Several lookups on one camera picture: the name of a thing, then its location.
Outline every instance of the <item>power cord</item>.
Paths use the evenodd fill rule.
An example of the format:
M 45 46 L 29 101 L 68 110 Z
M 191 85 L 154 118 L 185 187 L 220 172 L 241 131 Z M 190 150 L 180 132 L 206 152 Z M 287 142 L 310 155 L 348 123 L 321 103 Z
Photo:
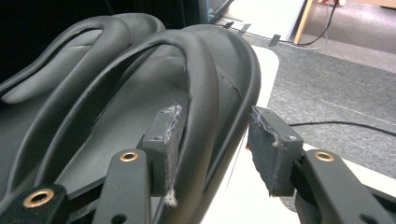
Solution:
M 321 37 L 324 36 L 324 34 L 327 33 L 327 30 L 329 30 L 330 24 L 332 23 L 332 15 L 334 14 L 334 11 L 335 11 L 335 8 L 336 8 L 337 5 L 338 5 L 338 2 L 339 2 L 339 0 L 335 0 L 334 6 L 332 6 L 332 13 L 330 14 L 329 21 L 327 22 L 326 28 L 324 29 L 323 33 L 321 33 L 320 36 L 318 36 L 316 39 L 314 39 L 314 40 L 311 41 L 311 42 L 303 43 L 303 44 L 296 44 L 296 46 L 300 46 L 300 47 L 301 47 L 301 46 L 308 46 L 308 45 L 311 45 L 311 44 L 317 42 Z M 291 41 L 279 41 L 279 42 L 291 43 L 291 44 L 293 44 L 293 42 L 291 42 Z
M 304 122 L 304 123 L 292 123 L 289 124 L 290 127 L 297 127 L 297 126 L 306 126 L 306 125 L 320 125 L 320 124 L 345 124 L 345 125 L 352 125 L 352 126 L 358 126 L 358 127 L 362 127 L 362 128 L 367 128 L 367 129 L 371 129 L 371 130 L 375 130 L 381 133 L 386 133 L 389 134 L 393 137 L 396 137 L 396 133 L 384 130 L 384 129 L 380 129 L 371 125 L 367 125 L 367 124 L 362 124 L 362 123 L 355 123 L 355 122 L 348 122 L 348 121 L 337 121 L 337 120 L 332 120 L 332 121 L 319 121 L 319 122 Z

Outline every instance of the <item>flip flop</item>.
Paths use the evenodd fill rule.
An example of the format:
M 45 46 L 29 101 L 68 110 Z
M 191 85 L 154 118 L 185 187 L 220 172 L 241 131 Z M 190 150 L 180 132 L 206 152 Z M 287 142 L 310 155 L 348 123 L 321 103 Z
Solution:
M 145 14 L 81 21 L 0 85 L 0 211 L 17 186 L 29 182 L 26 176 L 36 171 L 68 110 L 100 71 L 131 44 L 163 29 Z
M 155 51 L 139 58 L 149 49 Z M 198 25 L 152 35 L 108 66 L 78 99 L 35 185 L 56 183 L 76 194 L 106 176 L 114 154 L 141 147 L 159 111 L 177 105 L 177 206 L 169 197 L 153 197 L 152 215 L 155 223 L 198 222 L 248 126 L 260 83 L 255 53 L 236 34 Z

